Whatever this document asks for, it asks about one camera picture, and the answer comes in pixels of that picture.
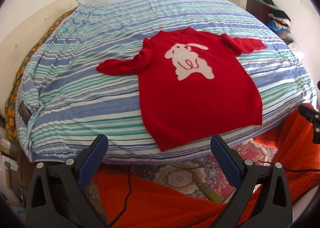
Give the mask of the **red sweater with white rabbit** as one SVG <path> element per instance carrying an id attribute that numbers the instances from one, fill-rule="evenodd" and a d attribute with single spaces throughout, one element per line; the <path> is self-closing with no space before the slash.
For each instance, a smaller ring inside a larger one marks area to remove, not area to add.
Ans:
<path id="1" fill-rule="evenodd" d="M 263 122 L 263 102 L 238 56 L 262 41 L 185 28 L 143 40 L 129 60 L 107 59 L 106 75 L 136 74 L 144 126 L 161 151 Z"/>

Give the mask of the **pile of dark clothes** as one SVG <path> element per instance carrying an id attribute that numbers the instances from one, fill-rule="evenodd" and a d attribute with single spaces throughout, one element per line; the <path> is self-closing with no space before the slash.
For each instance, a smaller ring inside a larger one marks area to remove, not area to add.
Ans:
<path id="1" fill-rule="evenodd" d="M 278 37 L 285 39 L 291 31 L 291 19 L 282 11 L 273 0 L 261 0 L 270 6 L 266 26 L 272 30 Z"/>

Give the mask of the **yellow green object on floor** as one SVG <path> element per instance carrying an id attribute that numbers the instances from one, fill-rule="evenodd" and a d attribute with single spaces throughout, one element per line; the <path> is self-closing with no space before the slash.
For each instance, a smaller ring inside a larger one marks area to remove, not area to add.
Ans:
<path id="1" fill-rule="evenodd" d="M 222 204 L 225 199 L 211 190 L 204 184 L 197 184 L 197 188 L 201 191 L 201 193 L 210 201 L 213 201 L 218 204 Z"/>

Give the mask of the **dark wooden bedside cabinet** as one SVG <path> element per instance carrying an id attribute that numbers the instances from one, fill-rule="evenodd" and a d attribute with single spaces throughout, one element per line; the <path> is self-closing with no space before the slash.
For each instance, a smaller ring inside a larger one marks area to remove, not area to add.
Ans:
<path id="1" fill-rule="evenodd" d="M 1 162 L 1 167 L 4 167 L 4 177 L 1 178 L 4 181 L 3 190 L 7 188 L 8 193 L 13 194 L 13 198 L 25 207 L 34 165 L 29 162 L 19 143 L 9 145 L 1 145 L 1 152 L 16 161 L 17 170 L 12 170 Z"/>

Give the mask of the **orange red fleece blanket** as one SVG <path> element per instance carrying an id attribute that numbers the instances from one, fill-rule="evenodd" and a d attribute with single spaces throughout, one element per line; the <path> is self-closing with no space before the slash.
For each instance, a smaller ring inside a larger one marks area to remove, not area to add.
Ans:
<path id="1" fill-rule="evenodd" d="M 295 204 L 319 185 L 319 145 L 312 139 L 312 124 L 295 110 L 235 149 L 256 163 L 281 163 Z M 200 186 L 223 199 L 233 191 L 212 155 L 158 166 L 102 164 L 93 183 L 114 227 L 209 227 L 225 203 L 207 199 Z"/>

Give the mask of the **patterned oriental rug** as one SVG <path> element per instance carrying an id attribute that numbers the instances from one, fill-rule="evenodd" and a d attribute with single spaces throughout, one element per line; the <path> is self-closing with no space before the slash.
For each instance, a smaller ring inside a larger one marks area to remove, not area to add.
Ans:
<path id="1" fill-rule="evenodd" d="M 271 162 L 277 149 L 263 146 L 247 140 L 233 147 L 244 159 L 252 159 L 257 162 Z M 192 197 L 207 199 L 197 188 L 197 184 L 204 184 L 215 193 L 225 199 L 227 203 L 234 193 L 235 188 L 230 186 L 219 168 L 212 154 L 164 165 L 134 165 L 129 166 L 133 174 L 138 177 L 157 182 L 161 185 L 173 188 L 183 194 Z M 84 193 L 89 201 L 100 214 L 104 221 L 107 215 L 99 199 L 99 192 L 95 184 L 84 188 Z"/>

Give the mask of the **orange floral bed sheet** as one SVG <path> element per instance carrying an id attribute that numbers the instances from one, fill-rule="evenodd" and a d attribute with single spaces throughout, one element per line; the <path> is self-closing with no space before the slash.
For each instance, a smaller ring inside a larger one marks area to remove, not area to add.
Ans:
<path id="1" fill-rule="evenodd" d="M 29 63 L 29 60 L 33 54 L 45 43 L 45 41 L 52 35 L 52 33 L 57 29 L 57 27 L 69 16 L 71 15 L 76 8 L 70 10 L 63 15 L 59 16 L 56 21 L 50 26 L 48 31 L 42 36 L 42 38 L 30 49 L 29 53 L 23 59 L 20 67 L 16 71 L 16 75 L 12 82 L 11 91 L 9 97 L 5 102 L 4 112 L 5 112 L 5 139 L 10 143 L 18 142 L 18 134 L 16 128 L 15 120 L 15 111 L 16 111 L 16 100 L 18 90 L 22 81 L 22 76 L 25 70 L 25 67 Z"/>

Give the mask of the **blue green striped bedspread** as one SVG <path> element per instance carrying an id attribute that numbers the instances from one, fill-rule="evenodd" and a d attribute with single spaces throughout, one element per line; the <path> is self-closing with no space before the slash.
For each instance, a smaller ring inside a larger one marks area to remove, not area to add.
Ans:
<path id="1" fill-rule="evenodd" d="M 27 108 L 29 120 L 16 115 L 16 126 L 27 158 L 63 162 L 99 134 L 109 140 L 104 161 L 115 164 L 166 164 L 209 154 L 208 138 L 161 152 L 143 125 L 137 76 L 97 72 L 98 64 L 108 58 L 132 58 L 144 38 L 186 27 L 259 39 L 267 47 L 239 58 L 261 94 L 263 124 L 223 134 L 228 145 L 277 126 L 302 103 L 317 104 L 316 88 L 298 57 L 262 22 L 227 0 L 80 5 L 25 68 L 17 106 Z"/>

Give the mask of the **dark wooden dresser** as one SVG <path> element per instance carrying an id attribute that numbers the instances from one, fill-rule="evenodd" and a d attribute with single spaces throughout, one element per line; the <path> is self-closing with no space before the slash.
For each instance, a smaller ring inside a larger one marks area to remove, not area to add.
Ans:
<path id="1" fill-rule="evenodd" d="M 268 22 L 268 14 L 271 11 L 271 7 L 259 0 L 246 0 L 245 10 L 263 24 L 266 24 Z"/>

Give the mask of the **cream padded headboard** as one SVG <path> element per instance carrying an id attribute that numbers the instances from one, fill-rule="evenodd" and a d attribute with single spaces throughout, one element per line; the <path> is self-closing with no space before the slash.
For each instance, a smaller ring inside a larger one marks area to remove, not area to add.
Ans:
<path id="1" fill-rule="evenodd" d="M 76 8 L 76 0 L 56 0 L 14 28 L 1 42 L 1 116 L 16 72 L 31 48 L 64 13 Z"/>

